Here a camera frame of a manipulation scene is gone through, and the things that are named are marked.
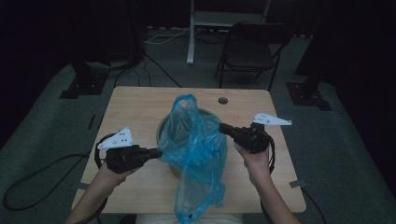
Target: floor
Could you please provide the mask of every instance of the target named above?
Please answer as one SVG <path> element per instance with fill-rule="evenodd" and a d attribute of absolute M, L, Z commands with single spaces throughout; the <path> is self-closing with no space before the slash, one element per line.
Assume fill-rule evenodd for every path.
<path fill-rule="evenodd" d="M 179 30 L 166 31 L 179 34 Z M 221 51 L 216 36 L 200 35 L 194 65 L 187 65 L 188 38 L 178 36 L 163 44 L 146 44 L 147 55 L 182 87 L 216 88 L 213 77 Z M 304 189 L 312 196 L 327 223 L 396 223 L 396 202 L 375 168 L 356 128 L 341 105 L 334 88 L 320 83 L 318 90 L 332 111 L 315 106 L 294 105 L 286 82 L 304 82 L 294 71 L 309 44 L 309 38 L 294 37 L 284 49 L 271 96 L 280 118 L 293 125 L 282 127 L 290 155 Z M 115 86 L 177 87 L 177 84 L 150 58 L 120 76 L 110 73 L 100 95 L 80 95 L 59 99 L 75 76 L 71 66 L 56 74 L 35 102 L 28 116 L 0 151 L 0 194 L 17 180 L 63 156 L 91 150 L 100 118 Z M 119 65 L 125 62 L 113 62 Z M 90 63 L 99 70 L 105 65 Z M 223 88 L 266 89 L 267 73 L 257 81 L 254 75 L 230 74 Z M 7 201 L 14 207 L 34 204 L 45 197 L 71 169 L 78 157 L 56 163 L 43 173 L 13 188 Z M 22 211 L 0 208 L 0 223 L 63 223 L 70 213 L 83 160 L 43 202 Z M 296 214 L 303 223 L 323 223 L 314 203 L 305 195 L 307 208 Z M 124 215 L 102 215 L 105 223 L 119 223 Z M 266 223 L 262 214 L 244 214 L 245 223 Z"/>

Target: metal chair leg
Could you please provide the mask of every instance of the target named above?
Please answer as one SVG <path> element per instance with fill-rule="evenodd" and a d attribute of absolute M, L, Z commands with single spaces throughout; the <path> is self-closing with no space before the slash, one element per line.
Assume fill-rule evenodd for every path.
<path fill-rule="evenodd" d="M 220 56 L 220 59 L 219 59 L 219 62 L 218 62 L 218 66 L 216 67 L 215 77 L 218 76 L 218 71 L 219 71 L 220 65 L 221 65 L 221 63 L 224 61 L 223 58 L 224 58 L 224 55 L 221 55 L 221 56 Z"/>
<path fill-rule="evenodd" d="M 261 71 L 259 72 L 259 74 L 257 74 L 257 75 L 254 77 L 254 79 L 257 79 L 257 78 L 262 74 L 263 71 L 264 71 L 264 70 L 261 70 Z"/>
<path fill-rule="evenodd" d="M 222 83 L 222 78 L 223 78 L 223 73 L 224 73 L 224 64 L 225 64 L 225 62 L 221 62 L 219 89 L 221 89 L 221 83 Z"/>
<path fill-rule="evenodd" d="M 271 91 L 271 88 L 272 88 L 272 85 L 273 85 L 273 82 L 274 82 L 274 79 L 275 79 L 275 75 L 276 75 L 277 65 L 279 64 L 279 58 L 280 58 L 280 52 L 278 53 L 277 58 L 276 58 L 274 70 L 273 70 L 273 73 L 271 75 L 270 85 L 268 86 L 268 91 Z"/>

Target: desk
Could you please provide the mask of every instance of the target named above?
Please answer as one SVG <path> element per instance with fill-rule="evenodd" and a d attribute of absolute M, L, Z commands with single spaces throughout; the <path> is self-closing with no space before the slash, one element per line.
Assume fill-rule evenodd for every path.
<path fill-rule="evenodd" d="M 141 147 L 156 147 L 156 132 L 161 120 L 171 111 L 173 102 L 181 94 L 192 93 L 198 106 L 216 114 L 222 122 L 233 126 L 247 127 L 260 111 L 276 116 L 268 91 L 117 87 L 111 96 L 102 125 L 96 137 L 97 143 L 109 133 L 127 126 L 132 129 L 134 143 Z M 220 97 L 229 102 L 221 105 Z M 303 212 L 305 202 L 299 188 L 292 189 L 289 182 L 297 179 L 283 133 L 279 126 L 267 126 L 276 145 L 276 164 L 272 174 L 274 183 L 292 212 Z M 223 175 L 226 185 L 224 206 L 209 207 L 207 213 L 260 213 L 259 194 L 248 179 L 243 159 L 233 147 L 233 139 L 227 137 L 228 155 Z M 85 168 L 81 183 L 93 180 L 97 167 L 93 152 Z M 150 160 L 135 174 L 128 176 L 108 198 L 104 213 L 143 214 L 174 213 L 178 179 L 171 173 L 169 165 Z M 79 189 L 73 206 L 82 196 Z"/>
<path fill-rule="evenodd" d="M 187 64 L 193 65 L 195 52 L 195 25 L 231 27 L 239 21 L 265 22 L 271 0 L 265 0 L 262 14 L 216 12 L 195 10 L 195 0 L 191 0 L 190 41 L 187 52 Z"/>

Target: blue plastic bag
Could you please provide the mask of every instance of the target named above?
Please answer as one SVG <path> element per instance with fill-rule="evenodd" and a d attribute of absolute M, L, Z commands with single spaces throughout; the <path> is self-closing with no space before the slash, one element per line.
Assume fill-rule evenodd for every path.
<path fill-rule="evenodd" d="M 181 172 L 174 211 L 182 224 L 197 220 L 209 205 L 223 206 L 227 140 L 219 124 L 215 115 L 199 109 L 192 94 L 178 96 L 164 122 L 158 149 L 161 161 Z"/>

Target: chair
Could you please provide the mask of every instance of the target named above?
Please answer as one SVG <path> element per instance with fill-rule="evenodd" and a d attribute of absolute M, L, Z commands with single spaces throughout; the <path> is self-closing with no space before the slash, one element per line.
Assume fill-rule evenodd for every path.
<path fill-rule="evenodd" d="M 271 91 L 280 52 L 287 46 L 293 33 L 283 23 L 238 22 L 234 24 L 225 39 L 215 77 L 220 71 L 219 89 L 225 71 L 258 72 L 273 69 L 268 91 Z M 269 45 L 277 45 L 274 54 Z"/>

